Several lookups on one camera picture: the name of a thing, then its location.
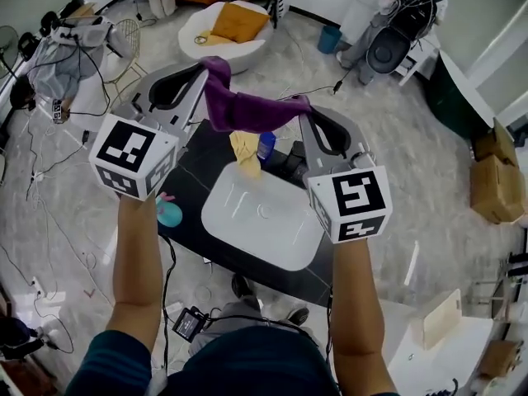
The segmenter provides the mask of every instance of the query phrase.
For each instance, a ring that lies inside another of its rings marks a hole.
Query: forearm
[[[145,202],[121,197],[113,284],[116,303],[161,304],[163,270],[156,216],[154,194]]]
[[[60,106],[62,107],[63,111],[69,112],[69,109],[72,106],[72,103],[73,103],[73,98],[66,98],[65,100],[62,101]]]
[[[331,334],[340,355],[381,353],[384,320],[366,239],[335,247]]]

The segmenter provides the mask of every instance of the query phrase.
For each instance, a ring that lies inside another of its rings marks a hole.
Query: white round chair
[[[187,61],[200,60],[206,56],[219,56],[229,63],[231,74],[241,73],[257,64],[266,44],[273,35],[273,26],[267,22],[254,40],[242,44],[198,45],[195,38],[204,31],[211,31],[215,26],[224,2],[217,2],[206,9],[194,13],[178,32],[178,42]],[[255,12],[267,15],[266,9],[249,2],[233,2]]]

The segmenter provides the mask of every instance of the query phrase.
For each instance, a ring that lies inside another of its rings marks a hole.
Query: gray clothing
[[[361,35],[360,39],[348,50],[342,52],[341,66],[346,69],[354,68],[358,65],[360,69],[360,81],[367,84],[376,75],[376,72],[366,62],[366,52],[374,41],[375,37],[389,23],[389,16],[377,13],[370,21],[369,26]]]
[[[103,55],[102,45],[79,49],[57,44],[47,37],[40,42],[24,70],[37,95],[62,101],[74,98],[79,82],[97,73]]]
[[[226,304],[224,309],[222,309],[221,317],[229,317],[231,315],[244,315],[254,318],[262,318],[260,311],[260,306],[258,304],[257,297],[254,295],[243,296],[239,301]],[[289,323],[287,320],[281,321],[281,323]],[[262,326],[266,325],[262,321],[251,320],[247,318],[226,318],[223,320],[216,321],[211,323],[210,326],[204,329],[203,332],[197,334],[192,341],[192,344],[189,346],[189,355],[194,356],[200,351],[207,343],[212,342],[217,337],[220,337],[229,332],[235,332],[241,328],[253,327],[253,326]],[[270,327],[282,328],[291,332],[296,332],[293,328],[282,327],[278,324],[269,323]],[[319,350],[323,350],[323,346],[315,338],[313,332],[309,328],[302,328],[307,332],[312,340],[318,345]]]

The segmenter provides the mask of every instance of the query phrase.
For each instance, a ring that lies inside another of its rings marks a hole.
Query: electrical outlet
[[[44,298],[46,296],[46,293],[44,292],[44,288],[42,287],[42,285],[40,284],[40,282],[35,276],[33,276],[33,279],[31,280],[31,284],[36,289],[37,296],[39,298]]]

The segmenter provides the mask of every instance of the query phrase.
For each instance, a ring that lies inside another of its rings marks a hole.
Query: backpack
[[[398,0],[396,13],[389,25],[411,42],[431,30],[436,19],[438,2],[442,0]]]

